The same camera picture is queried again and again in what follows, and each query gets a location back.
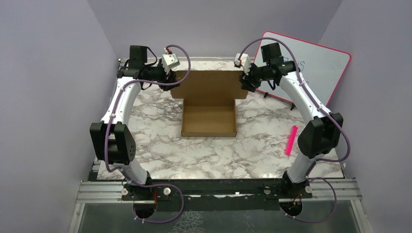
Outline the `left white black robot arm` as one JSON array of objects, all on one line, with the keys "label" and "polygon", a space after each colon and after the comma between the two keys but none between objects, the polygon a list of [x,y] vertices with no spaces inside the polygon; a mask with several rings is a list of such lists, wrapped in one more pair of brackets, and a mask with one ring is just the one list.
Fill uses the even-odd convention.
[{"label": "left white black robot arm", "polygon": [[135,159],[137,146],[128,128],[133,104],[144,83],[159,84],[165,91],[179,85],[172,70],[179,65],[179,60],[170,47],[166,46],[163,57],[154,63],[147,62],[150,51],[147,46],[130,46],[129,59],[117,70],[108,110],[89,128],[97,159],[105,164],[108,172],[120,172],[127,182],[125,189],[143,200],[152,195],[153,182],[149,172]]}]

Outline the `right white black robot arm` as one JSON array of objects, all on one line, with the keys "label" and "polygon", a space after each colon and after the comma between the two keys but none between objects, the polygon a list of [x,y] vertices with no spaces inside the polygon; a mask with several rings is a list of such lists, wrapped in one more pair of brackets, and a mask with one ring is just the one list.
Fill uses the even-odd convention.
[{"label": "right white black robot arm", "polygon": [[243,90],[255,92],[262,82],[267,82],[271,89],[280,87],[306,124],[297,140],[299,154],[281,180],[281,193],[291,198],[305,188],[307,175],[315,163],[338,145],[343,117],[332,113],[316,97],[294,56],[290,61],[284,60],[280,49],[282,44],[279,41],[261,47],[264,66],[258,67],[243,51],[235,55],[234,66],[243,70],[239,77]]}]

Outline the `brown cardboard box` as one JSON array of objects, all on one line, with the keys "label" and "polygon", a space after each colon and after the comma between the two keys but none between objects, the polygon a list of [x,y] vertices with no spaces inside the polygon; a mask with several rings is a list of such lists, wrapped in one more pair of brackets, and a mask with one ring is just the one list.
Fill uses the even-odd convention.
[{"label": "brown cardboard box", "polygon": [[194,70],[171,90],[182,99],[183,137],[236,137],[236,100],[246,99],[241,89],[241,70]]}]

